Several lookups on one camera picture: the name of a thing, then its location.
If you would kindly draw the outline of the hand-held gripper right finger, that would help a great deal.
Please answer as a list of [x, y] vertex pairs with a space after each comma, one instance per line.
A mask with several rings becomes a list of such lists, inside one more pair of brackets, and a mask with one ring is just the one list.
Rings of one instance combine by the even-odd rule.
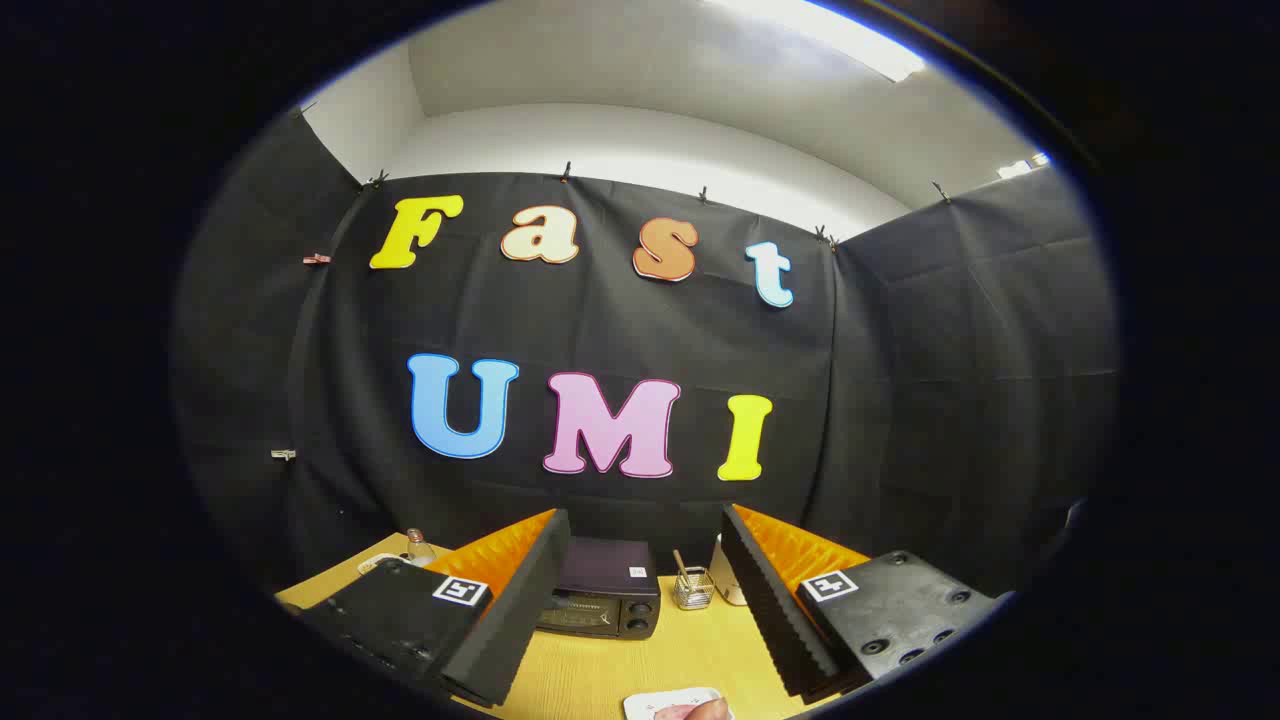
[[803, 701], [892, 676], [1001, 605], [913, 552], [868, 557], [739, 503], [723, 507], [719, 537], [783, 688]]

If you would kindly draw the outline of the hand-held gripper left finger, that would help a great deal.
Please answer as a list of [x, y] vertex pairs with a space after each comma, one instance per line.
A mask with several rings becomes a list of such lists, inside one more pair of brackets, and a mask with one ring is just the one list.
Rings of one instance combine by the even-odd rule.
[[340, 652], [433, 700], [506, 702], [570, 541], [564, 509], [420, 568], [379, 559], [296, 616]]

